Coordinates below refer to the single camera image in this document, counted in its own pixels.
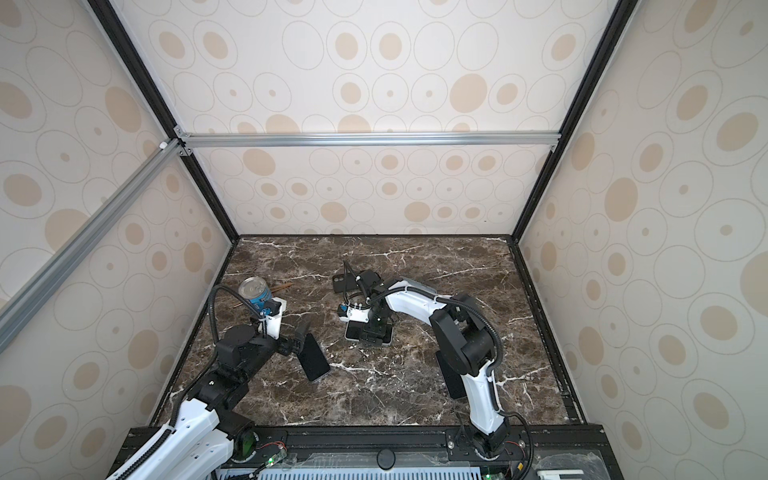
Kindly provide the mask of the light blue case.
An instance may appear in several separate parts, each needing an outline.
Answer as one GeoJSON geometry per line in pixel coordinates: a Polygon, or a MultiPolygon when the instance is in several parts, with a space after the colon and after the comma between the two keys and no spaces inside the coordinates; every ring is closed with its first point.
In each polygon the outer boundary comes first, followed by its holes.
{"type": "Polygon", "coordinates": [[[393,325],[387,322],[365,323],[360,340],[369,346],[389,346],[393,337],[393,325]]]}

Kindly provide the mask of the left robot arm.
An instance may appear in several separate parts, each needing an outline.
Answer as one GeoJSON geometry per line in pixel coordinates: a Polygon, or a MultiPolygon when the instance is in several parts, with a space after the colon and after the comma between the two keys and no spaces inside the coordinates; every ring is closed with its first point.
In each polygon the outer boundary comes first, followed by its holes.
{"type": "Polygon", "coordinates": [[[292,337],[281,334],[286,302],[266,290],[259,296],[245,285],[234,290],[214,286],[208,317],[214,350],[203,370],[187,385],[165,424],[110,475],[112,479],[209,479],[231,459],[255,455],[258,436],[253,422],[234,411],[249,391],[251,379],[276,354],[299,362],[309,381],[330,371],[314,336],[302,326],[292,337]],[[232,295],[251,314],[246,324],[219,333],[217,294],[232,295]]]}

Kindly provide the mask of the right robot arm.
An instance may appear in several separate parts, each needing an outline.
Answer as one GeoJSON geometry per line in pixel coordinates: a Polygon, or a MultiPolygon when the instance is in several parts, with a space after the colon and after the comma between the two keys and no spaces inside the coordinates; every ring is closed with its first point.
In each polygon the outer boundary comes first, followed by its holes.
{"type": "Polygon", "coordinates": [[[500,455],[510,432],[509,420],[525,419],[501,407],[495,370],[504,359],[503,343],[475,299],[467,294],[442,295],[407,278],[385,281],[372,270],[357,272],[349,263],[332,277],[332,285],[342,295],[337,316],[346,324],[345,337],[350,341],[390,345],[396,314],[432,328],[446,385],[453,397],[468,400],[474,448],[484,458],[500,455]]]}

